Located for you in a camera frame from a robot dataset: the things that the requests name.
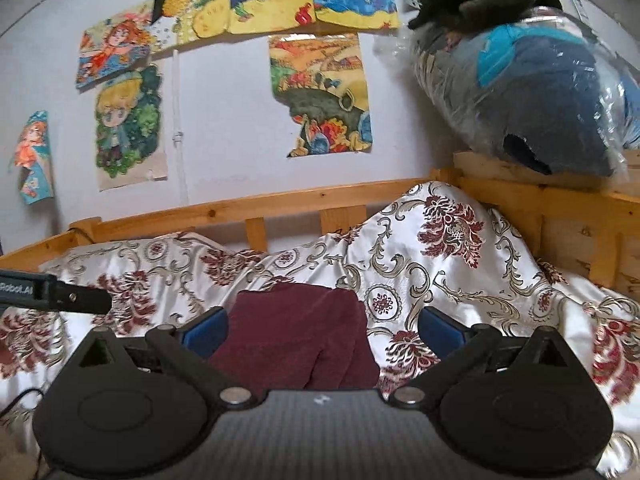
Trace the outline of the maroon knit sweater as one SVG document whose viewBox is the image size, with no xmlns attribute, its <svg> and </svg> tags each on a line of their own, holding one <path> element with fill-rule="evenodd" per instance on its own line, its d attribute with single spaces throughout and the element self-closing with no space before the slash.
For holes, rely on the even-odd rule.
<svg viewBox="0 0 640 480">
<path fill-rule="evenodd" d="M 380 374 L 357 295 L 299 283 L 240 292 L 228 337 L 208 362 L 255 396 L 276 389 L 371 389 Z"/>
</svg>

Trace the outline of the floral satin bedspread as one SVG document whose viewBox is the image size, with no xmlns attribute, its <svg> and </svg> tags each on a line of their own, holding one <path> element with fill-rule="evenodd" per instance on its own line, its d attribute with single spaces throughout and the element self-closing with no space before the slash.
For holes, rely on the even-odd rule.
<svg viewBox="0 0 640 480">
<path fill-rule="evenodd" d="M 43 263 L 63 281 L 98 286 L 109 314 L 11 308 L 1 318 L 1 444 L 15 448 L 21 474 L 35 468 L 32 411 L 88 330 L 104 325 L 139 336 L 182 325 L 244 290 L 306 283 L 354 292 L 369 344 L 391 392 L 424 372 L 435 355 L 418 318 L 435 307 L 464 324 L 510 335 L 554 325 L 612 408 L 614 431 L 599 464 L 609 479 L 639 474 L 639 300 L 537 259 L 512 220 L 451 185 L 424 183 L 345 232 L 280 252 L 232 250 L 193 231 L 66 250 Z"/>
</svg>

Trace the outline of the blond boy cartoon poster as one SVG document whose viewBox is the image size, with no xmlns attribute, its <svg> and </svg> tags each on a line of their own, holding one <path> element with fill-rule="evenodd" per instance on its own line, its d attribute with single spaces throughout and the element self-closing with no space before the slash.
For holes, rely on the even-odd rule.
<svg viewBox="0 0 640 480">
<path fill-rule="evenodd" d="M 163 73 L 149 64 L 127 70 L 99 88 L 96 118 L 96 176 L 101 192 L 165 180 Z"/>
</svg>

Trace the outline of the red-haired girl cartoon poster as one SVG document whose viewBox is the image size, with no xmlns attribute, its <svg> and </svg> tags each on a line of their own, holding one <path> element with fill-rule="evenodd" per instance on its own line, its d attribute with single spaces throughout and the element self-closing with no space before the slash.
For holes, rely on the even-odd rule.
<svg viewBox="0 0 640 480">
<path fill-rule="evenodd" d="M 84 31 L 75 81 L 78 90 L 126 70 L 149 55 L 153 4 L 154 0 L 145 0 Z"/>
</svg>

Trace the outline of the plastic bag of blue bedding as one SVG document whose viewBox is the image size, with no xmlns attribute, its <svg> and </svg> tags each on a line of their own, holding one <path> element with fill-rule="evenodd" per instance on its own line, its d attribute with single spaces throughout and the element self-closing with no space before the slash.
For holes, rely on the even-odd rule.
<svg viewBox="0 0 640 480">
<path fill-rule="evenodd" d="M 435 23 L 381 37 L 376 54 L 409 72 L 475 153 L 537 174 L 623 180 L 639 145 L 639 86 L 585 23 L 539 8 L 482 32 Z"/>
</svg>

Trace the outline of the pineapple cartoon poster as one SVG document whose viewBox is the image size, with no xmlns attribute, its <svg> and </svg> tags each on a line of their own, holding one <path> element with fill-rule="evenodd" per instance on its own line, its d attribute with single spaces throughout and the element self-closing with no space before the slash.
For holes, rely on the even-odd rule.
<svg viewBox="0 0 640 480">
<path fill-rule="evenodd" d="M 230 20 L 230 0 L 154 0 L 151 51 L 160 53 L 222 35 Z"/>
</svg>

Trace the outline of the orange-haired cartoon wall poster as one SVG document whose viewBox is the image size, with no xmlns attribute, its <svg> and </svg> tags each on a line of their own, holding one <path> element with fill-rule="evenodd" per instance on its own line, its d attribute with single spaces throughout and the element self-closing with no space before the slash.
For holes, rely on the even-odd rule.
<svg viewBox="0 0 640 480">
<path fill-rule="evenodd" d="M 21 170 L 20 194 L 26 205 L 54 197 L 46 110 L 31 114 L 18 137 L 11 165 Z"/>
</svg>

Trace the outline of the wooden bed frame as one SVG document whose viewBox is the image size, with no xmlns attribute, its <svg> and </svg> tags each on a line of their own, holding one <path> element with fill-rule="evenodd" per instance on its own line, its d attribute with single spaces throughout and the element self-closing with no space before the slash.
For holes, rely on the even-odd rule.
<svg viewBox="0 0 640 480">
<path fill-rule="evenodd" d="M 434 169 L 448 182 L 516 227 L 530 251 L 590 281 L 635 297 L 639 293 L 639 154 L 629 151 L 628 181 L 559 174 L 544 177 L 495 158 L 460 152 L 450 168 Z M 265 221 L 294 214 L 319 216 L 322 233 L 345 231 L 367 218 L 367 208 L 408 191 L 411 179 L 311 188 L 184 206 L 104 221 L 74 222 L 62 233 L 1 259 L 2 268 L 35 272 L 41 263 L 76 246 L 130 240 L 242 222 L 250 248 L 268 246 Z"/>
</svg>

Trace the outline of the white wall conduit pipe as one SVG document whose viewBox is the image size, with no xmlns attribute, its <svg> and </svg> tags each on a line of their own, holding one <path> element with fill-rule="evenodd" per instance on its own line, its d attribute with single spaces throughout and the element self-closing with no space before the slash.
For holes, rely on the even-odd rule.
<svg viewBox="0 0 640 480">
<path fill-rule="evenodd" d="M 180 60 L 177 49 L 171 52 L 171 107 L 172 107 L 172 144 L 176 153 L 176 171 L 178 178 L 179 200 L 182 206 L 188 206 L 189 191 L 186 184 L 186 167 L 183 157 L 183 131 L 181 128 L 180 107 Z"/>
</svg>

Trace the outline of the colourful landscape wall poster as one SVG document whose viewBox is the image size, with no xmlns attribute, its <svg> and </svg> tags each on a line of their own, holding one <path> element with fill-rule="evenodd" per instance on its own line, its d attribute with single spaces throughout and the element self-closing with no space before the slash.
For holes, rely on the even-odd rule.
<svg viewBox="0 0 640 480">
<path fill-rule="evenodd" d="M 359 37 L 279 35 L 268 41 L 271 89 L 299 126 L 288 156 L 367 152 L 373 144 Z"/>
</svg>

